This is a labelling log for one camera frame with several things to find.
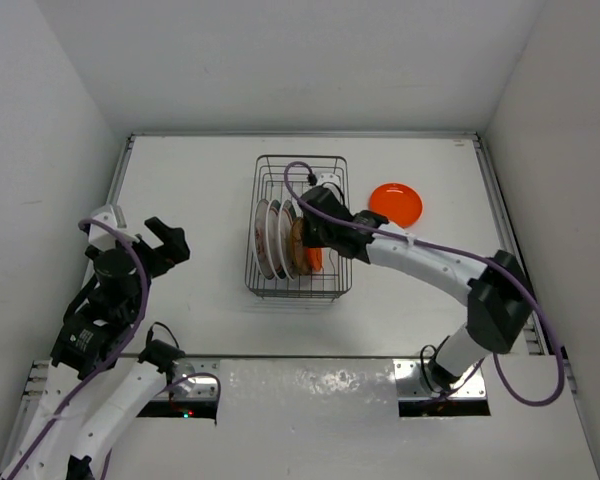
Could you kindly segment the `orange plate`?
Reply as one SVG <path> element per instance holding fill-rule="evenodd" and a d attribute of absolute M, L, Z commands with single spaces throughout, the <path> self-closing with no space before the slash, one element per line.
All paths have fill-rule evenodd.
<path fill-rule="evenodd" d="M 311 272 L 321 272 L 323 269 L 323 249 L 306 248 L 305 251 Z"/>
<path fill-rule="evenodd" d="M 423 213 L 423 202 L 411 187 L 401 183 L 385 183 L 374 189 L 369 209 L 387 217 L 402 228 L 414 225 Z"/>

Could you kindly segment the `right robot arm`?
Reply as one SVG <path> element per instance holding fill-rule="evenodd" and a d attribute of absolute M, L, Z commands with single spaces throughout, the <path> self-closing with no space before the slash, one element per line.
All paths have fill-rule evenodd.
<path fill-rule="evenodd" d="M 466 308 L 465 323 L 420 368 L 428 392 L 447 393 L 471 366 L 491 354 L 511 351 L 532 311 L 514 255 L 499 250 L 476 260 L 424 247 L 380 214 L 369 210 L 352 214 L 324 186 L 310 188 L 298 204 L 305 246 L 328 247 L 344 258 L 404 273 Z"/>

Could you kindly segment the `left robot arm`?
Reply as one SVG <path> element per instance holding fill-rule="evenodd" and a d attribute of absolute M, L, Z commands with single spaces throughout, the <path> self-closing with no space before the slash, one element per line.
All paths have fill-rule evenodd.
<path fill-rule="evenodd" d="M 152 280 L 190 257 L 183 229 L 156 217 L 145 225 L 161 245 L 152 248 L 128 234 L 113 206 L 80 221 L 93 275 L 67 307 L 38 407 L 1 478 L 92 478 L 105 471 L 109 450 L 135 416 L 170 387 L 184 353 L 152 340 L 105 404 L 88 413 L 105 372 L 145 317 Z"/>

